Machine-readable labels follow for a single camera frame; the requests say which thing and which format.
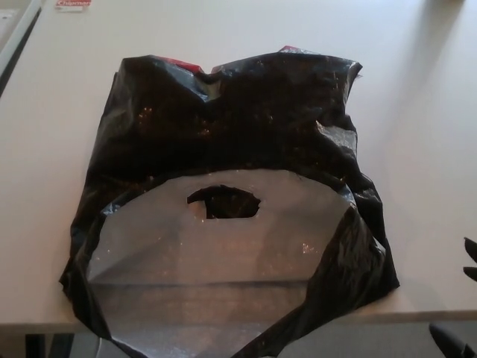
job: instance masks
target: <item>table surface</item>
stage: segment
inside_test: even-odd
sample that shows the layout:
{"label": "table surface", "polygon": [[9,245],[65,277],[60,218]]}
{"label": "table surface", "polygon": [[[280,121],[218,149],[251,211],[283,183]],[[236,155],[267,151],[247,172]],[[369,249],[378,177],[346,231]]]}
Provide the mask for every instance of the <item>table surface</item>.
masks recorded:
{"label": "table surface", "polygon": [[349,321],[477,319],[477,2],[48,0],[0,99],[0,330],[76,331],[57,282],[123,57],[214,65],[294,45],[363,66],[347,112],[402,287]]}

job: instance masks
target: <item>black object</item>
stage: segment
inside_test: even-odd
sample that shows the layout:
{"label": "black object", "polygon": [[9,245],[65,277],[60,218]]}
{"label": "black object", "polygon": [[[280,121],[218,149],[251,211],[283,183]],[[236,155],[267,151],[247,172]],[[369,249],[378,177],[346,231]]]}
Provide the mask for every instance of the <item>black object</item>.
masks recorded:
{"label": "black object", "polygon": [[[477,243],[464,237],[464,247],[472,260],[477,262]],[[464,273],[477,282],[477,268],[464,267]],[[434,342],[446,358],[477,357],[477,354],[469,345],[462,342],[459,338],[441,326],[431,323],[429,325],[429,331],[431,332]]]}
{"label": "black object", "polygon": [[[464,247],[465,251],[469,254],[469,256],[477,263],[477,243],[464,237]],[[464,267],[464,273],[477,282],[477,267]]]}
{"label": "black object", "polygon": [[430,324],[429,331],[434,342],[446,358],[475,358],[476,353],[469,345],[466,345],[459,338],[451,334],[448,330]]}
{"label": "black object", "polygon": [[[399,286],[382,202],[359,170],[356,129],[345,113],[361,66],[294,52],[240,60],[211,75],[153,56],[122,61],[72,223],[61,283],[75,315],[131,357],[144,355],[112,338],[86,269],[106,217],[172,178],[282,169],[324,183],[351,203],[309,280],[305,302],[234,357],[276,356],[289,342]],[[209,208],[219,203],[215,212],[231,215],[224,212],[234,200],[208,194]]]}

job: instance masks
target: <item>table leg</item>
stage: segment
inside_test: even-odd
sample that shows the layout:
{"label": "table leg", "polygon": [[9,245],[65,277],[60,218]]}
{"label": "table leg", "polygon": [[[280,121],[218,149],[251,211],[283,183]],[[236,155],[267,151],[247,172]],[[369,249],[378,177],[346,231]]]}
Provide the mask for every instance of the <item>table leg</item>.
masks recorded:
{"label": "table leg", "polygon": [[46,358],[45,335],[27,334],[25,336],[25,357]]}

